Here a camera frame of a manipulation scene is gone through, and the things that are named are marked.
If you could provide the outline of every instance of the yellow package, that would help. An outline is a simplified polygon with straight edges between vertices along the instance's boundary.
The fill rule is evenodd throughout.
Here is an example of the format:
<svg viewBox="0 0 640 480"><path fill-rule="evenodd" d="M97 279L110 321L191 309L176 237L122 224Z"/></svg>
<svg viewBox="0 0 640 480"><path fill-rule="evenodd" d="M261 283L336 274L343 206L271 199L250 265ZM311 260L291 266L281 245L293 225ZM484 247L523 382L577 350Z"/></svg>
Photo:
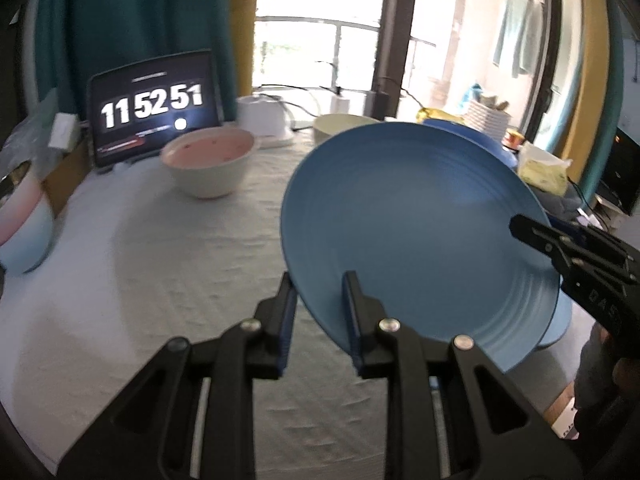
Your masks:
<svg viewBox="0 0 640 480"><path fill-rule="evenodd" d="M449 121L451 123L464 124L464 118L459 115L447 114L444 110L437 108L420 108L415 116L415 122L421 123L426 119L440 119L441 121Z"/></svg>
<svg viewBox="0 0 640 480"><path fill-rule="evenodd" d="M518 176L542 191L564 196L569 185L566 170L571 163L526 142L518 157Z"/></svg>

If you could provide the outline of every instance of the digital clock display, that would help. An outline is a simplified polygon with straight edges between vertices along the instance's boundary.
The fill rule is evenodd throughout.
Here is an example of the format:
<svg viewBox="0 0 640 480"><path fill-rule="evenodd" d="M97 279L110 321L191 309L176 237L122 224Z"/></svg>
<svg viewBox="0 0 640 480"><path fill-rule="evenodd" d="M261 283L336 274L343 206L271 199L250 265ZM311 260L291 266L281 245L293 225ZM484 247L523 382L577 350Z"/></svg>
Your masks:
<svg viewBox="0 0 640 480"><path fill-rule="evenodd" d="M191 130L220 126L210 51L150 59L94 76L89 119L98 168L157 153Z"/></svg>

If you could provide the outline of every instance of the ceramic bowl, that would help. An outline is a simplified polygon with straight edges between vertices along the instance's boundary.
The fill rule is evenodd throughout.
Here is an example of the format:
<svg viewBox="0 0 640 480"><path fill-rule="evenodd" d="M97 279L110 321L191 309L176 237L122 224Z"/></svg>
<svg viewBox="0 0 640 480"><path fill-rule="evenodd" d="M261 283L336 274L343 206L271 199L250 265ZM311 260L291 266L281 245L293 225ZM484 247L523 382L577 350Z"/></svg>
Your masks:
<svg viewBox="0 0 640 480"><path fill-rule="evenodd" d="M316 146L322 144L330 137L336 134L351 130L357 126L364 126L365 124L379 123L371 117L363 117L360 115L351 114L327 114L321 115L314 120L314 142Z"/></svg>
<svg viewBox="0 0 640 480"><path fill-rule="evenodd" d="M42 193L40 181L28 160L0 180L0 245L24 224Z"/></svg>
<svg viewBox="0 0 640 480"><path fill-rule="evenodd" d="M236 190L249 169L258 142L231 126L195 130L169 142L160 154L177 186L196 198L216 198Z"/></svg>
<svg viewBox="0 0 640 480"><path fill-rule="evenodd" d="M53 240L53 213L43 194L20 228L0 246L0 264L7 274L22 274L42 263Z"/></svg>
<svg viewBox="0 0 640 480"><path fill-rule="evenodd" d="M0 264L8 274L35 268L53 239L53 213L34 167L25 161L0 180Z"/></svg>

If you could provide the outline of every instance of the monitor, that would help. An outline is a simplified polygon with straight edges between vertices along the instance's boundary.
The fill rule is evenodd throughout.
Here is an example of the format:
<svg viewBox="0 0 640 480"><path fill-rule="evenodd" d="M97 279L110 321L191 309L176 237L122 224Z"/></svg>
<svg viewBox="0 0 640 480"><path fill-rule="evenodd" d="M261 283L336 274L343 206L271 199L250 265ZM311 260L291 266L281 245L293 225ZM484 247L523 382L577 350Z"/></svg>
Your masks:
<svg viewBox="0 0 640 480"><path fill-rule="evenodd" d="M618 128L598 194L631 215L640 194L640 146Z"/></svg>

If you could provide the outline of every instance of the black cable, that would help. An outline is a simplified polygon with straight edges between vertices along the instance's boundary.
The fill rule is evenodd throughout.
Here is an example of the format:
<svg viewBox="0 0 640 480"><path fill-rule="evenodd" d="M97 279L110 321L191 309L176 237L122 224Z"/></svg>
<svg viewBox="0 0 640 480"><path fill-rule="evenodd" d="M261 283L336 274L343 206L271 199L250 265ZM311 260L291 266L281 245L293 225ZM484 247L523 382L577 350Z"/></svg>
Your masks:
<svg viewBox="0 0 640 480"><path fill-rule="evenodd" d="M407 94L411 99L413 99L415 102L417 102L417 103L418 103L418 106L419 106L420 108L424 108L424 105L423 105L420 101L418 101L418 98L417 98L417 97L415 97L413 94L411 94L411 92L409 92L406 88L404 88L404 87L402 86L402 83L399 83L398 81L396 81L396 80L395 80L395 79L393 79L392 77L388 77L388 76L386 76L386 75L382 75L382 76L380 76L378 79L384 79L384 80L386 80L386 81L391 81L392 83L394 83L395 85L397 85L397 86L398 86L398 88L399 88L399 89L401 89L401 91L402 91L402 92L404 92L404 93L405 93L405 94Z"/></svg>
<svg viewBox="0 0 640 480"><path fill-rule="evenodd" d="M317 117L316 114L311 113L309 110L307 110L305 107L297 105L295 103L290 103L289 101L283 101L284 104L290 105L290 106L295 106L296 108L300 108L305 114L308 114L312 117Z"/></svg>
<svg viewBox="0 0 640 480"><path fill-rule="evenodd" d="M265 86L267 86L267 87L283 86L284 88L294 88L296 90L304 90L305 92L309 92L309 95L311 96L311 98L316 103L316 108L318 109L318 115L316 115L315 117L318 117L318 116L322 115L322 107L320 106L320 101L318 101L316 96L313 94L313 92L309 88L305 88L303 86L294 86L294 85L265 84L265 85L258 86L257 90L260 90L261 88L264 88Z"/></svg>
<svg viewBox="0 0 640 480"><path fill-rule="evenodd" d="M607 225L607 223L604 221L604 218L602 218L602 216L600 216L598 213L596 213L596 211L593 209L593 207L591 207L589 205L589 202L587 202L587 199L584 197L584 193L582 192L582 190L580 189L580 186L578 186L573 180L571 180L570 178L568 178L568 181L572 184L572 186L574 186L574 189L578 192L578 195L580 196L580 199L582 200L582 202L584 202L584 205L591 211L591 213L593 213L593 215L598 219L598 221L604 226L604 228L606 229L607 233L609 233L609 226ZM611 220L611 217L608 215L608 213L606 211L603 211L603 213L607 216L607 218L609 219L609 221Z"/></svg>

